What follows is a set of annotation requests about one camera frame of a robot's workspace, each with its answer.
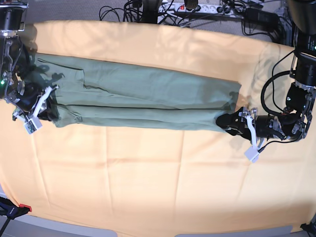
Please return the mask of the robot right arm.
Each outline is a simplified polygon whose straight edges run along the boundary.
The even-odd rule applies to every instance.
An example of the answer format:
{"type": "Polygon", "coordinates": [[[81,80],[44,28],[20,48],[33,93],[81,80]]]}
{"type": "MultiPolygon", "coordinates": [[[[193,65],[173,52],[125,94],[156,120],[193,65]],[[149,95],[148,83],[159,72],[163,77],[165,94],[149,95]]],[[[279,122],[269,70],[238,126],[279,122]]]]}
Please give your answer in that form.
{"type": "Polygon", "coordinates": [[[0,2],[0,98],[16,107],[13,120],[19,116],[29,120],[39,106],[38,118],[52,121],[57,116],[51,108],[50,94],[41,102],[45,87],[27,79],[35,68],[18,33],[25,29],[22,17],[28,7],[22,0],[0,2]]]}

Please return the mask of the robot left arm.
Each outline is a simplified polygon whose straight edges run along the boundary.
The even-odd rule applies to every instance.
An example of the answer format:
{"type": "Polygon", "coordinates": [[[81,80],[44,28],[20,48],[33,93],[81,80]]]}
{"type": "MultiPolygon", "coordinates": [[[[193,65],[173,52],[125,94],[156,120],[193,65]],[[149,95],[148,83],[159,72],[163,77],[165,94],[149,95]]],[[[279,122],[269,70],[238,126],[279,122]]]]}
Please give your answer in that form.
{"type": "Polygon", "coordinates": [[[254,133],[257,138],[291,142],[304,139],[308,133],[316,100],[316,2],[289,0],[287,5],[295,25],[291,69],[272,75],[264,84],[260,100],[267,115],[258,116],[255,111],[242,107],[216,119],[216,125],[232,136],[251,140],[254,133]],[[276,112],[267,107],[265,92],[282,76],[290,76],[294,82],[287,93],[284,109],[276,112]]]}

